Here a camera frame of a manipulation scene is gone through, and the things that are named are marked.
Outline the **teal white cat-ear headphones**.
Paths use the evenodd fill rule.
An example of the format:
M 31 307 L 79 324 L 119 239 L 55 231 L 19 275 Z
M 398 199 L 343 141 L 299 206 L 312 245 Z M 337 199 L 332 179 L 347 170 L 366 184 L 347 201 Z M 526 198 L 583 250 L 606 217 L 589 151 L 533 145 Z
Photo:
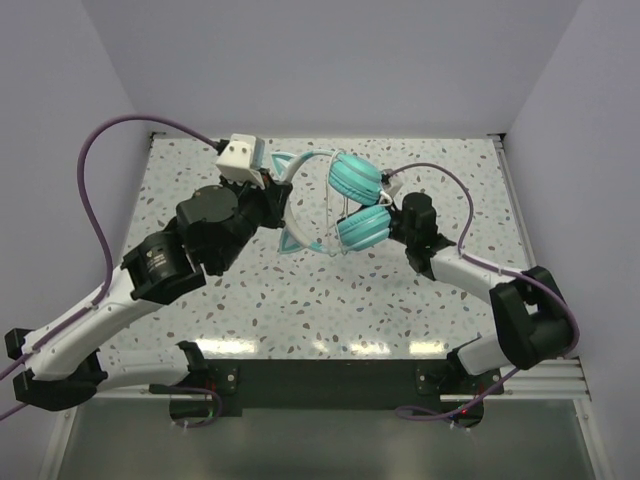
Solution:
M 389 238 L 389 208 L 393 204 L 385 206 L 378 203 L 382 170 L 371 162 L 342 149 L 317 149 L 299 155 L 276 152 L 271 155 L 271 161 L 278 178 L 291 183 L 299 169 L 314 157 L 329 159 L 325 194 L 334 192 L 340 195 L 342 211 L 336 221 L 325 220 L 329 239 L 322 243 L 305 233 L 291 205 L 287 204 L 278 252 L 288 255 L 310 250 L 334 257 L 362 251 Z

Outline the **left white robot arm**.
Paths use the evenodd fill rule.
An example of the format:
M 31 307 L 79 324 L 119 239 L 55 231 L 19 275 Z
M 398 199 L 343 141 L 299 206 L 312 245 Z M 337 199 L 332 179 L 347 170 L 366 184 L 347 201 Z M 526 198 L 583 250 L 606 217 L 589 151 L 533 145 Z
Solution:
M 222 276 L 259 228 L 284 227 L 293 185 L 273 179 L 262 186 L 222 178 L 176 207 L 163 229 L 124 255 L 107 287 L 78 312 L 38 330 L 13 329 L 7 354 L 23 364 L 13 380 L 17 401 L 47 411 L 78 406 L 96 393 L 139 384 L 196 392 L 215 385 L 198 345 L 181 341 L 155 352 L 103 352 L 101 346 L 134 321 Z

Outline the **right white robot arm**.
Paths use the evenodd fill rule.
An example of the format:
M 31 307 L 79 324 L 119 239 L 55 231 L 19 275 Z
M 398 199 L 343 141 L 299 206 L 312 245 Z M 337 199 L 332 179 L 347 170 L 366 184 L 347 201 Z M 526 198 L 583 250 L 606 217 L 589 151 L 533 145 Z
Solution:
M 411 193 L 400 207 L 392 206 L 390 218 L 390 238 L 405 247 L 417 274 L 454 286 L 491 307 L 495 333 L 447 355 L 445 379 L 452 390 L 469 392 L 490 370 L 529 370 L 577 346 L 577 320 L 549 270 L 505 270 L 460 251 L 439 232 L 432 199 L 422 193 Z

